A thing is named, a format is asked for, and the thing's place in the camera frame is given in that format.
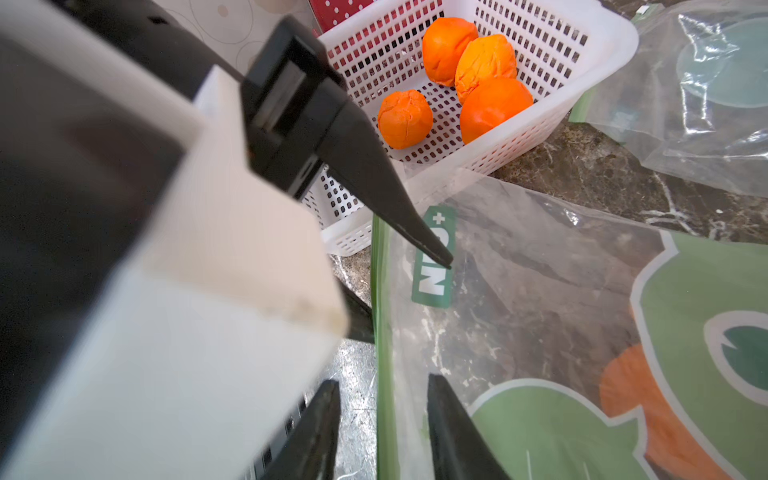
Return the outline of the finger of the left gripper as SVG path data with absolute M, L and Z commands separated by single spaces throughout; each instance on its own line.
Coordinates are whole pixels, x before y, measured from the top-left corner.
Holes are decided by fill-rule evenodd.
M 347 100 L 316 148 L 334 179 L 438 265 L 453 255 L 422 220 L 364 111 Z
M 346 305 L 350 324 L 347 338 L 364 343 L 375 343 L 372 310 L 355 292 L 342 281 L 338 282 Z

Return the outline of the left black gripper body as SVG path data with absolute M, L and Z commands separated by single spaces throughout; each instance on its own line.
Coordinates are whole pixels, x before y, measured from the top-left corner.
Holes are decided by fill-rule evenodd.
M 249 167 L 300 201 L 322 167 L 316 150 L 346 98 L 322 42 L 291 15 L 240 85 Z

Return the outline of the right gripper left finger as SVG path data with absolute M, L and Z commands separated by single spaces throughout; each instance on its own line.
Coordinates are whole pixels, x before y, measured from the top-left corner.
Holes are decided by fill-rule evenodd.
M 333 479 L 341 417 L 339 383 L 302 398 L 257 460 L 258 479 Z

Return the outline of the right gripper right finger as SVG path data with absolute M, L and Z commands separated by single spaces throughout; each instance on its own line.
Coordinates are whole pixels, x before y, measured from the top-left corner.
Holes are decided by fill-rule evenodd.
M 442 375 L 429 375 L 427 415 L 435 479 L 509 479 Z

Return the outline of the orange toy mandarin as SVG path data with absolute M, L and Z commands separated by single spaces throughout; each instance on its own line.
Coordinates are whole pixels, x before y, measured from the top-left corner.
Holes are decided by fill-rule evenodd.
M 424 69 L 429 80 L 452 87 L 464 50 L 478 37 L 477 27 L 461 18 L 441 17 L 434 21 L 422 41 Z
M 460 131 L 465 145 L 532 106 L 526 86 L 513 78 L 494 78 L 481 83 L 465 100 Z
M 407 149 L 422 142 L 433 126 L 433 113 L 417 90 L 394 92 L 379 109 L 377 124 L 383 140 L 394 149 Z
M 504 35 L 472 40 L 464 50 L 455 72 L 455 90 L 461 104 L 484 81 L 516 78 L 517 59 L 513 45 Z

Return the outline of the green-seal clear zip-top bag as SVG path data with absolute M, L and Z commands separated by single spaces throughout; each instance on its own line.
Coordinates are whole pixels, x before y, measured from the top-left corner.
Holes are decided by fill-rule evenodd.
M 601 407 L 640 345 L 665 400 L 729 475 L 767 475 L 767 249 L 628 221 L 489 177 L 420 203 L 449 269 L 373 225 L 377 475 L 434 478 L 430 374 L 512 479 L 681 479 L 646 457 L 640 406 Z

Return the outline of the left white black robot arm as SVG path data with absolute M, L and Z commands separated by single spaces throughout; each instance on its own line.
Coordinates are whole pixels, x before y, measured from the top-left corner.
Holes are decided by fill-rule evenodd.
M 153 1 L 55 5 L 187 98 L 213 67 L 223 68 L 240 84 L 252 173 L 301 201 L 327 169 L 429 259 L 450 267 L 452 253 L 417 213 L 327 49 L 294 17 L 280 20 L 240 74 Z

